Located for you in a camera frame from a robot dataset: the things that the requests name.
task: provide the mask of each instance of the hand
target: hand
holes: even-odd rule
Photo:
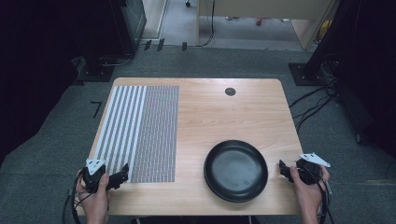
[[[84,186],[81,185],[82,176],[78,179],[76,186],[76,192],[78,192],[78,198],[83,200],[81,205],[84,209],[85,216],[87,218],[87,224],[106,224],[108,221],[108,203],[110,195],[106,191],[109,176],[103,174],[99,181],[99,188],[96,193],[86,198],[89,193],[85,190]]]
[[[326,168],[322,165],[319,166],[322,172],[322,178],[329,181],[330,174]],[[322,195],[318,185],[306,185],[298,174],[295,167],[290,167],[291,177],[294,181],[294,191],[297,194],[298,204],[300,206],[300,212],[303,224],[318,223],[318,210],[322,201]],[[323,190],[326,189],[323,181],[319,181]]]

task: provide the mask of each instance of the white stripe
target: white stripe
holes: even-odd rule
[[[134,92],[132,93],[132,99],[129,101],[129,105],[130,106],[129,106],[129,109],[128,109],[128,118],[126,120],[126,125],[127,126],[125,127],[125,132],[124,132],[124,135],[122,137],[122,144],[121,144],[122,151],[121,151],[120,158],[119,158],[119,164],[118,164],[119,168],[117,170],[119,170],[120,167],[124,165],[125,161],[128,159],[128,154],[129,154],[129,153],[127,153],[129,151],[128,148],[125,148],[125,143],[126,143],[126,140],[127,140],[128,136],[131,134],[131,132],[130,132],[131,131],[131,129],[130,129],[131,115],[132,115],[132,112],[133,112],[133,109],[134,109],[134,101],[135,101],[135,97],[136,97],[136,89],[137,88],[132,87],[132,89],[133,89]]]
[[[114,150],[114,153],[112,154],[113,158],[111,161],[111,166],[109,167],[110,169],[108,171],[108,173],[110,175],[116,173],[120,169],[120,160],[121,160],[122,154],[123,154],[123,148],[120,147],[120,139],[121,139],[122,133],[124,131],[125,117],[126,117],[126,113],[128,112],[128,106],[130,104],[129,99],[131,97],[131,90],[130,90],[131,88],[129,86],[127,86],[127,87],[124,87],[124,89],[125,89],[125,94],[127,94],[127,96],[126,96],[125,102],[121,102],[120,109],[123,111],[122,111],[122,117],[120,120],[121,124],[120,124],[120,127],[117,129],[118,133],[117,133],[116,146],[114,147],[115,150]]]
[[[133,115],[133,119],[132,119],[131,132],[128,135],[128,145],[127,145],[126,152],[125,152],[125,157],[126,158],[129,158],[129,153],[131,151],[131,144],[133,142],[132,137],[134,135],[134,126],[135,126],[135,123],[136,123],[136,113],[137,113],[137,108],[138,108],[139,101],[140,101],[141,87],[140,86],[139,87],[135,87],[135,89],[137,89],[137,97],[136,97],[136,103],[134,104],[134,115]],[[134,167],[133,167],[134,158],[131,158],[131,160],[128,161],[128,162],[129,162],[129,170],[132,171],[134,169]],[[132,179],[130,174],[128,174],[128,183],[131,183],[131,179]]]
[[[115,97],[115,95],[116,95],[117,88],[118,88],[118,86],[115,86],[115,87],[113,88],[113,93],[111,94],[110,103],[109,103],[110,108],[111,108],[111,106],[112,106],[113,103],[114,103],[114,97]],[[105,130],[106,130],[106,127],[107,127],[108,117],[109,117],[109,116],[110,116],[110,111],[108,110],[107,113],[106,113],[106,117],[105,117],[105,120],[104,120],[104,124],[103,124],[103,127],[102,127],[102,131],[100,132],[100,135],[99,135],[98,145],[96,146],[95,155],[94,155],[94,157],[93,157],[94,159],[98,159],[98,156],[99,156],[98,154],[99,154],[99,151],[100,151],[100,147],[101,147],[101,145],[102,145],[102,142],[103,142],[103,135],[105,134]]]
[[[117,105],[117,104],[119,103],[119,100],[120,100],[120,87],[117,87],[117,90],[118,90],[118,92],[117,92],[117,94],[116,94],[116,102],[113,102],[113,104],[110,105],[110,108],[111,108],[111,109],[110,109],[110,111],[108,112],[109,117],[110,117],[110,122],[107,122],[107,123],[106,123],[106,124],[108,124],[108,127],[111,127],[112,124],[113,124],[113,121],[114,121],[113,113],[115,113],[115,110],[116,110],[116,108],[114,107],[114,105]],[[103,159],[105,158],[105,153],[107,152],[106,146],[107,146],[107,142],[108,142],[108,137],[109,137],[109,135],[110,135],[110,130],[108,130],[108,132],[106,131],[106,128],[103,129],[103,130],[104,130],[104,132],[106,132],[106,136],[104,136],[105,139],[102,138],[102,142],[103,142],[103,141],[105,141],[105,142],[104,142],[104,144],[102,145],[102,153],[101,153],[100,157],[99,157],[99,158],[96,157],[96,159],[100,159],[100,160],[103,160]]]
[[[125,105],[125,87],[122,87],[123,92],[122,92],[122,96],[121,96],[121,100],[120,103],[117,105],[118,106],[118,111],[117,111],[117,115],[116,115],[116,122],[115,122],[115,126],[113,127],[112,131],[113,134],[111,134],[111,140],[110,140],[110,145],[108,146],[107,149],[107,156],[106,156],[106,163],[107,163],[107,167],[109,168],[110,172],[108,172],[110,175],[113,174],[113,165],[114,165],[114,159],[117,157],[117,152],[118,152],[118,148],[113,147],[114,146],[114,142],[116,140],[117,135],[119,135],[119,124],[120,124],[120,117],[121,117],[121,111]]]
[[[132,171],[134,169],[134,156],[136,154],[137,137],[139,136],[140,122],[142,121],[142,114],[143,114],[142,112],[143,112],[143,105],[145,103],[146,90],[147,90],[147,86],[144,86],[142,101],[140,102],[141,106],[140,106],[140,111],[139,111],[139,117],[137,120],[136,134],[134,135],[134,148],[132,150],[131,167],[129,169],[129,174],[128,174],[129,179],[131,179]]]

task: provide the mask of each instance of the gray striped pad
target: gray striped pad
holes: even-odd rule
[[[177,109],[178,86],[115,86],[94,159],[129,163],[128,183],[174,182]]]

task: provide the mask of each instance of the cable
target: cable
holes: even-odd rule
[[[73,184],[73,188],[72,188],[72,195],[71,195],[71,197],[74,197],[74,196],[76,195],[77,183],[78,183],[79,178],[82,176],[82,171],[83,171],[83,169],[84,169],[84,168],[82,168],[82,169],[78,172],[78,174],[77,174],[77,176],[76,176],[76,180],[75,180],[75,182],[74,182],[74,184]],[[72,209],[73,219],[75,220],[76,224],[81,224],[81,222],[79,221],[79,218],[78,218],[78,214],[77,214],[77,210],[76,210],[75,204],[74,204],[74,203],[70,203],[70,205],[71,205],[71,209]]]
[[[85,198],[81,199],[79,202],[75,200],[75,208],[78,206],[81,206],[82,202],[84,202],[88,197],[90,197],[92,194],[89,193]]]
[[[131,61],[131,59],[134,57],[133,54],[126,54],[125,56],[129,56],[129,58],[123,63],[102,63],[102,66],[122,66]]]
[[[325,99],[325,98],[327,98],[327,97],[329,97],[329,96],[325,96],[325,97],[323,97],[323,98],[320,98],[315,106],[313,106],[313,107],[307,109],[303,114],[296,115],[296,116],[294,116],[293,118],[294,118],[294,119],[297,119],[297,118],[300,117],[300,116],[303,116],[303,117],[304,117],[309,111],[311,111],[311,110],[317,108],[318,106],[320,106],[320,105],[319,105],[320,101],[322,101],[323,99]]]
[[[297,163],[299,165],[301,165],[308,173],[309,175],[311,175],[311,177],[313,179],[315,179],[316,184],[318,185],[318,188],[320,190],[320,194],[322,196],[322,206],[321,206],[321,216],[320,216],[320,224],[324,224],[325,220],[326,220],[326,214],[329,214],[329,217],[332,224],[334,224],[333,220],[332,220],[332,215],[330,213],[329,207],[328,207],[328,192],[326,190],[323,190],[323,187],[319,184],[319,182],[317,181],[317,179],[315,178],[315,176],[311,173],[311,171],[309,171],[308,169],[306,169],[306,167],[300,163],[299,161],[297,161]]]
[[[304,96],[298,98],[298,99],[295,100],[293,103],[291,103],[291,105],[289,105],[289,108],[292,108],[294,105],[296,105],[298,102],[300,102],[300,101],[303,100],[304,98],[306,98],[306,97],[308,97],[308,96],[314,94],[314,93],[317,92],[317,91],[321,91],[321,90],[323,90],[323,89],[325,89],[325,88],[326,88],[326,87],[320,87],[320,88],[317,88],[317,89],[314,90],[314,91],[311,91],[311,92],[309,92],[309,93],[306,93]]]
[[[213,40],[213,36],[215,34],[215,29],[213,27],[213,17],[214,17],[214,14],[215,14],[215,3],[216,3],[216,0],[213,0],[213,5],[212,5],[212,26],[211,26],[210,37],[207,39],[206,43],[204,43],[203,45],[197,45],[195,47],[204,47],[204,46],[208,45]]]
[[[303,125],[304,121],[306,121],[306,120],[309,119],[311,116],[313,116],[313,115],[315,115],[316,113],[318,113],[319,110],[320,110],[321,108],[323,108],[323,106],[325,106],[327,103],[330,102],[331,99],[332,99],[332,97],[329,97],[329,99],[328,99],[324,104],[320,105],[319,108],[318,108],[317,110],[315,110],[313,113],[311,113],[310,115],[308,115],[306,118],[301,119],[300,122],[299,122],[299,124],[298,124],[298,127],[296,127],[297,133],[300,131],[301,125]]]
[[[67,203],[69,202],[70,199],[70,195],[67,195],[66,201],[64,202],[64,210],[62,211],[62,223],[66,224],[66,220],[64,219],[65,214],[66,214],[66,207],[67,207]]]
[[[159,46],[159,44],[150,44],[151,46]],[[144,46],[146,46],[146,44],[140,44],[140,45],[138,45],[137,47],[138,48],[141,48],[141,47],[144,47]],[[164,47],[180,47],[180,45],[163,45]]]

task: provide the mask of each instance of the black plate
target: black plate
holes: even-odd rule
[[[260,151],[239,140],[213,147],[206,157],[204,174],[210,189],[231,203],[254,199],[268,181],[267,164]]]

